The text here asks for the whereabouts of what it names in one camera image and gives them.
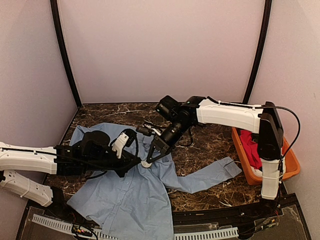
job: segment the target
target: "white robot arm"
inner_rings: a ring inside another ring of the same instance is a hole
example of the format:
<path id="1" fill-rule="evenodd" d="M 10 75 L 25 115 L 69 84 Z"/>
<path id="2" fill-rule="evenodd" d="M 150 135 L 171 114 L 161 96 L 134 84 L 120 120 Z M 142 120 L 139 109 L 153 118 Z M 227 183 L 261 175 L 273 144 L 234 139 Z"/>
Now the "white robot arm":
<path id="1" fill-rule="evenodd" d="M 124 130 L 109 146 L 110 138 L 103 132 L 85 134 L 75 146 L 24 147 L 0 142 L 0 188 L 33 200 L 47 207 L 61 201 L 62 191 L 32 181 L 15 170 L 36 171 L 51 175 L 81 175 L 88 170 L 114 170 L 124 174 L 141 160 L 126 152 L 136 132 Z"/>
<path id="2" fill-rule="evenodd" d="M 156 110 L 171 124 L 161 135 L 154 137 L 146 162 L 150 164 L 168 154 L 182 134 L 197 124 L 220 124 L 248 130 L 259 134 L 258 154 L 262 161 L 261 196 L 274 200 L 278 194 L 279 181 L 286 170 L 282 155 L 284 131 L 274 106 L 272 102 L 266 102 L 264 106 L 246 105 L 198 96 L 179 103 L 166 96 L 159 102 Z M 160 155 L 152 157 L 155 150 L 159 151 Z"/>

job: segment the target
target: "red garment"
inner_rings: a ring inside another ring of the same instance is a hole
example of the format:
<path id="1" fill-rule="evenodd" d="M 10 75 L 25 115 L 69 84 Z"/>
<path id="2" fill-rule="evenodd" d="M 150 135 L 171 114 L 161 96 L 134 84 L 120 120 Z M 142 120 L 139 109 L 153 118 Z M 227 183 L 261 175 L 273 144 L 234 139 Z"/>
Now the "red garment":
<path id="1" fill-rule="evenodd" d="M 255 169 L 260 169 L 262 163 L 258 155 L 258 143 L 252 141 L 252 132 L 241 130 L 240 140 L 250 165 Z"/>

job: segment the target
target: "pink wall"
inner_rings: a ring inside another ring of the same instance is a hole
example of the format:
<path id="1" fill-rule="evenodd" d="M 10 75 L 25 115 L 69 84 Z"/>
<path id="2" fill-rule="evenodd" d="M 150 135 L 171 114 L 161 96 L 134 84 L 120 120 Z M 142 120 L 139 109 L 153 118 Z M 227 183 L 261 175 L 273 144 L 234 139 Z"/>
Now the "pink wall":
<path id="1" fill-rule="evenodd" d="M 1 1 L 0 33 L 0 141 L 30 147 L 58 144 L 76 105 L 50 1 Z M 40 181 L 44 175 L 28 176 Z M 0 239 L 16 239 L 26 202 L 0 190 Z"/>
<path id="2" fill-rule="evenodd" d="M 60 0 L 84 103 L 193 95 L 241 102 L 263 0 Z"/>
<path id="3" fill-rule="evenodd" d="M 274 1 L 264 53 L 250 103 L 272 101 L 294 110 L 301 135 L 293 150 L 300 175 L 286 186 L 296 193 L 312 239 L 319 239 L 320 222 L 320 2 Z M 281 112 L 287 139 L 297 133 L 293 116 Z"/>

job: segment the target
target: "orange basket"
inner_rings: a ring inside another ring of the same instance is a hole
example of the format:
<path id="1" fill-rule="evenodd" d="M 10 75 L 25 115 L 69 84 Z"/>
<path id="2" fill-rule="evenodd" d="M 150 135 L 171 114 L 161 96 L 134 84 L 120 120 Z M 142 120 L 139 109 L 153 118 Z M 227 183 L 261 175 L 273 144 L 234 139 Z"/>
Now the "orange basket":
<path id="1" fill-rule="evenodd" d="M 246 181 L 249 185 L 262 184 L 262 177 L 256 176 L 251 169 L 246 152 L 242 146 L 240 137 L 235 127 L 232 128 L 232 139 L 235 145 L 236 152 L 238 153 L 239 159 L 241 161 Z M 285 152 L 288 149 L 288 147 L 289 143 L 285 138 L 283 138 L 283 151 Z M 290 149 L 285 156 L 285 167 L 286 172 L 283 175 L 284 181 L 300 173 L 300 164 L 292 149 Z"/>

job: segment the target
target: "blue shirt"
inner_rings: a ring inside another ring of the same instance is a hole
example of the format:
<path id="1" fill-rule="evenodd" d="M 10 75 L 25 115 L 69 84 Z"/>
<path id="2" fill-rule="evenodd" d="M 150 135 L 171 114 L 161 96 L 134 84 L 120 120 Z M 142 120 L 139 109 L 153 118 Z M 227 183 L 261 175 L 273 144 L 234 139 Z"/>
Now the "blue shirt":
<path id="1" fill-rule="evenodd" d="M 77 126 L 70 145 L 80 141 L 86 132 L 103 131 L 113 140 L 128 128 L 136 129 L 113 123 L 90 128 Z M 137 138 L 138 156 L 145 160 L 153 137 L 138 133 Z M 135 143 L 125 150 L 135 154 Z M 240 172 L 233 160 L 226 157 L 187 176 L 177 176 L 169 154 L 150 168 L 136 165 L 123 178 L 108 171 L 88 180 L 67 204 L 87 220 L 99 224 L 104 234 L 120 240 L 172 240 L 173 219 L 166 187 L 193 194 L 234 178 Z"/>

